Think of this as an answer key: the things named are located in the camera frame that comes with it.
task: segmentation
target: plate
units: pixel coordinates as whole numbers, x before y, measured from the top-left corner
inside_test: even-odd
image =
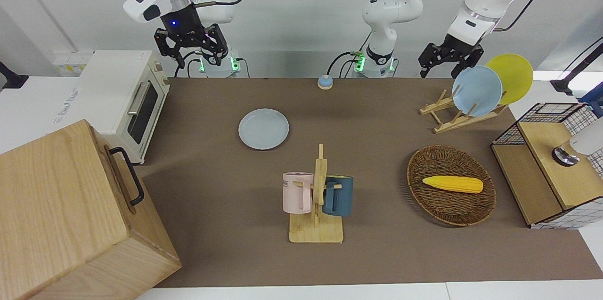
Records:
[[[282,144],[289,121],[279,111],[262,108],[249,112],[239,123],[239,137],[251,148],[267,150]]]
[[[495,71],[486,66],[463,70],[454,81],[452,91],[461,85],[452,100],[456,107],[467,114],[474,104],[478,106],[470,116],[481,117],[493,111],[502,96],[502,83]]]
[[[500,104],[508,105],[519,101],[532,87],[534,70],[530,62],[517,54],[502,54],[493,57],[486,67],[495,71],[502,82],[505,96],[500,99]]]

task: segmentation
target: yellow corn cob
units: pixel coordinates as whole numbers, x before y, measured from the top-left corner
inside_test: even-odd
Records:
[[[435,188],[462,193],[480,193],[484,190],[484,182],[479,178],[466,178],[464,176],[435,175],[424,178],[423,182]]]

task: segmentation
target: pink mug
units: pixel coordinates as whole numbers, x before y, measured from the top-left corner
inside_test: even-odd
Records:
[[[314,183],[312,173],[283,174],[283,210],[290,214],[304,214],[312,211],[311,186]]]

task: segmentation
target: light blue plate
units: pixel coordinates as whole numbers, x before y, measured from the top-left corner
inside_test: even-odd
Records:
[[[474,109],[470,116],[480,117],[490,113],[496,108],[502,97],[502,83],[496,72],[486,66],[475,66],[463,70],[454,81],[452,91],[458,85],[461,88],[452,98],[456,107],[469,113],[474,104],[478,106]]]
[[[251,148],[267,150],[281,144],[289,134],[289,121],[279,111],[250,111],[239,124],[239,137]]]

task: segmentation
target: woven basket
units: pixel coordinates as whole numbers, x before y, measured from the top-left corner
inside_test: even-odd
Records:
[[[433,175],[469,176],[484,182],[478,194],[445,191],[424,184]],[[434,145],[418,150],[407,168],[408,186],[416,202],[431,216],[455,226],[469,226],[488,219],[496,205],[492,178],[469,154],[454,147]]]

